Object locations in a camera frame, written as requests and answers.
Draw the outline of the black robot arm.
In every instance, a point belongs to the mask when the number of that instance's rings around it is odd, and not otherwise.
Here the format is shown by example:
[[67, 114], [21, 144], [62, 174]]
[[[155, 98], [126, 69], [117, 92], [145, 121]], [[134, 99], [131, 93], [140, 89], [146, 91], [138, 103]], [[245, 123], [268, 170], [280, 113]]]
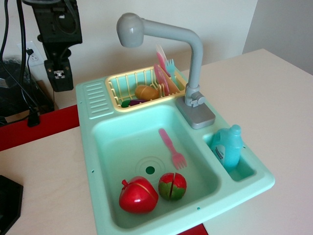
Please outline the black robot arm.
[[70, 47], [82, 43], [79, 10], [75, 0], [24, 0], [33, 9], [47, 59], [47, 77], [55, 92], [71, 91], [73, 76]]

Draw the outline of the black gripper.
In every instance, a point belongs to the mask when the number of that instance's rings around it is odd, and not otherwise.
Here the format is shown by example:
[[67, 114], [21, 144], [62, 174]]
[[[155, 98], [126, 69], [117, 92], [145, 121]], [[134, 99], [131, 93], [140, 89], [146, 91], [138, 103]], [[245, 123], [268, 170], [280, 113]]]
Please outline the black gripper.
[[55, 92], [73, 90], [73, 77], [69, 62], [71, 46], [82, 43], [77, 3], [32, 3], [39, 27], [39, 41], [43, 44], [47, 60], [47, 76]]

